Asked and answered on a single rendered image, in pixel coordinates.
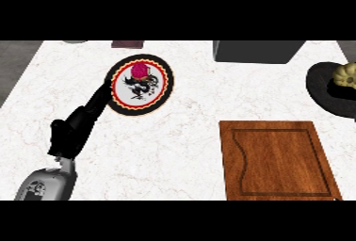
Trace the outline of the dark maroon block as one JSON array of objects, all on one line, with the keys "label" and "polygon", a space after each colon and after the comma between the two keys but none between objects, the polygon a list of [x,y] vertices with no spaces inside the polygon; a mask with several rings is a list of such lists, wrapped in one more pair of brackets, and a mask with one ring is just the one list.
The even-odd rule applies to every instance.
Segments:
[{"label": "dark maroon block", "polygon": [[142,49],[143,40],[115,40],[110,43],[112,48],[128,48],[128,49]]}]

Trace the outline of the dark grey box appliance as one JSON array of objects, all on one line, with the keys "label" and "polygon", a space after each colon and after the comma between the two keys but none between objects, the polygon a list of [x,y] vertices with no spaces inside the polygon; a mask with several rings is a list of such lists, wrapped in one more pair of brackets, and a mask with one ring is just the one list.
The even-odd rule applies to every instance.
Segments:
[{"label": "dark grey box appliance", "polygon": [[217,62],[286,64],[304,40],[214,40]]}]

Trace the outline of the brown wooden cutting board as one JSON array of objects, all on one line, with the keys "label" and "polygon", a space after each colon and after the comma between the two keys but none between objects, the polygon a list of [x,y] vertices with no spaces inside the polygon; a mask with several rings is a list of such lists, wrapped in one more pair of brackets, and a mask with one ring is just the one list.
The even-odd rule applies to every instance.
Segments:
[{"label": "brown wooden cutting board", "polygon": [[338,201],[342,196],[310,121],[220,122],[230,201]]}]

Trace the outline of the round rooster-print plate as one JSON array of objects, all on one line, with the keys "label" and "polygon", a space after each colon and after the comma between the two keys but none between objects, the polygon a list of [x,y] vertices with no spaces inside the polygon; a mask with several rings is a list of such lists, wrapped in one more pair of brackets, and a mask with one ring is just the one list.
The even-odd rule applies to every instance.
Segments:
[{"label": "round rooster-print plate", "polygon": [[174,74],[167,62],[153,55],[127,56],[106,73],[110,82],[110,109],[125,116],[153,112],[167,102]]}]

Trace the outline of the black pan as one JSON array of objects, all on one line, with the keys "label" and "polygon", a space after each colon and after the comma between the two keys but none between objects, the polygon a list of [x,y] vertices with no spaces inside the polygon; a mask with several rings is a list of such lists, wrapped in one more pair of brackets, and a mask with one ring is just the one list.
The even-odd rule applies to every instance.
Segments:
[{"label": "black pan", "polygon": [[338,63],[319,62],[305,74],[305,89],[320,108],[334,115],[356,120],[356,89],[334,84]]}]

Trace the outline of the pale yellow squash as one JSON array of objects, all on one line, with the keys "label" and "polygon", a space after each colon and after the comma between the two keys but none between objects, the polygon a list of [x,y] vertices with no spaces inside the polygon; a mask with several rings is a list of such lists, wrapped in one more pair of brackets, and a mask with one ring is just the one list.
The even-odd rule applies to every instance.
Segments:
[{"label": "pale yellow squash", "polygon": [[341,65],[334,71],[332,77],[336,86],[356,89],[356,63]]}]

